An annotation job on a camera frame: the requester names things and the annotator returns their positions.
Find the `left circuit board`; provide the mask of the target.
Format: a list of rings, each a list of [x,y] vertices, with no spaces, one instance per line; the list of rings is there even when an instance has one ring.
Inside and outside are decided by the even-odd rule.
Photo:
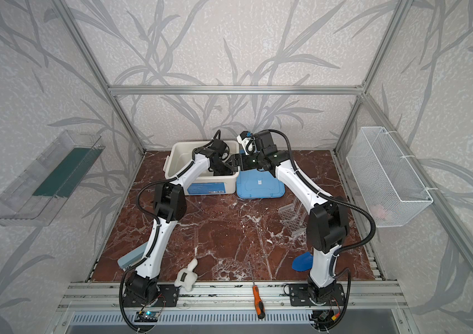
[[[158,322],[160,312],[157,311],[138,311],[135,314],[134,321],[136,323],[154,323]]]

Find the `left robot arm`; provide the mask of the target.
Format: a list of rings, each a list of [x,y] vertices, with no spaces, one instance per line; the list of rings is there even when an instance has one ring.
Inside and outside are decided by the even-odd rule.
[[[218,130],[209,142],[192,150],[189,163],[171,178],[152,182],[139,191],[137,207],[153,219],[153,226],[142,257],[127,267],[120,281],[120,306],[124,306],[126,296],[147,305],[158,299],[161,261],[172,231],[186,215],[185,191],[209,169],[232,175],[233,171],[225,165],[228,157],[229,148]]]

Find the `pink object in basket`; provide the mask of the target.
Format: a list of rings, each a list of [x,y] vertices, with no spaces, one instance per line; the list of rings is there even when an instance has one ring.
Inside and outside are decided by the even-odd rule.
[[[371,206],[370,211],[375,221],[387,221],[389,219],[389,210],[381,204]]]

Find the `blue plastic bin lid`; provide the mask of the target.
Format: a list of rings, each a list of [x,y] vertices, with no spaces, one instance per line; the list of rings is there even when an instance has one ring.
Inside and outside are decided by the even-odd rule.
[[[241,171],[236,180],[236,194],[242,199],[281,198],[285,185],[269,172]]]

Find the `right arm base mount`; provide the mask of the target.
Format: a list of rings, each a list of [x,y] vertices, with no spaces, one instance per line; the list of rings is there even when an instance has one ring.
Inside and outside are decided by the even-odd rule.
[[[319,288],[313,282],[292,283],[284,286],[284,293],[290,299],[291,306],[313,307],[313,306],[344,306],[348,293],[343,285],[334,281],[324,288]]]

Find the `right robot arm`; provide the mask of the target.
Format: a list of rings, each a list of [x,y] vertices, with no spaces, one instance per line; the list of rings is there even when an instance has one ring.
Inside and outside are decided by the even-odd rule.
[[[283,132],[267,129],[241,132],[237,137],[244,153],[233,158],[240,171],[257,169],[269,172],[287,186],[307,210],[307,241],[313,247],[313,263],[309,273],[308,293],[315,300],[332,292],[339,275],[336,260],[341,253],[362,247],[375,236],[375,219],[361,207],[334,197],[320,188],[294,159],[290,141]],[[360,213],[370,223],[370,232],[359,242],[345,246],[350,224],[348,211]]]

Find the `white plastic storage bin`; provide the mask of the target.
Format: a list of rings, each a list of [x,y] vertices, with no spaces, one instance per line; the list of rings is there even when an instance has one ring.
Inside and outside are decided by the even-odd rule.
[[[192,151],[207,144],[208,141],[184,141],[175,143],[171,153],[166,157],[164,164],[165,179],[170,179],[189,165]],[[206,170],[198,175],[194,182],[185,190],[186,196],[223,195],[236,192],[236,181],[239,172],[233,175],[215,176],[212,171]]]

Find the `light blue stapler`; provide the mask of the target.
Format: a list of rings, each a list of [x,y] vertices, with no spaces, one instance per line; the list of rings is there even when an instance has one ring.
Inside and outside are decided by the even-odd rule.
[[[122,256],[118,260],[119,267],[123,271],[125,271],[132,264],[136,264],[138,261],[140,261],[143,258],[146,248],[147,248],[147,243],[144,243],[140,245],[139,247],[137,247],[136,249],[131,250],[126,255]]]

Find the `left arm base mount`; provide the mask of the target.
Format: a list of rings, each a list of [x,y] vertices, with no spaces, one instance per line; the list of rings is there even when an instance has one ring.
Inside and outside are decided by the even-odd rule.
[[[157,285],[155,292],[148,299],[143,299],[127,288],[122,297],[125,308],[174,308],[179,299],[179,288],[173,284]]]

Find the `orange handled screwdriver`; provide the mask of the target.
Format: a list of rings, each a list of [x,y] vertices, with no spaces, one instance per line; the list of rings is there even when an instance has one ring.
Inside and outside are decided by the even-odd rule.
[[[252,286],[252,293],[254,296],[254,309],[257,313],[257,317],[259,320],[263,320],[266,317],[264,303],[260,297],[259,288],[256,284]]]

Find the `clear acrylic test tube rack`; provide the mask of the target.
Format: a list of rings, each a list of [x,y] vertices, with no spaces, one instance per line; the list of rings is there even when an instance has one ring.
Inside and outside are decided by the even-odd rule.
[[[279,208],[278,214],[281,224],[291,233],[293,238],[304,235],[306,231],[305,218],[307,217],[307,210],[298,199],[295,199],[291,204]]]

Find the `clear wall shelf green mat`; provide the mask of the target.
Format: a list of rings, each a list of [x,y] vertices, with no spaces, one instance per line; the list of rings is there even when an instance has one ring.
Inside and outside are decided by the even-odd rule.
[[[61,132],[0,195],[0,225],[50,225],[105,148],[100,135]]]

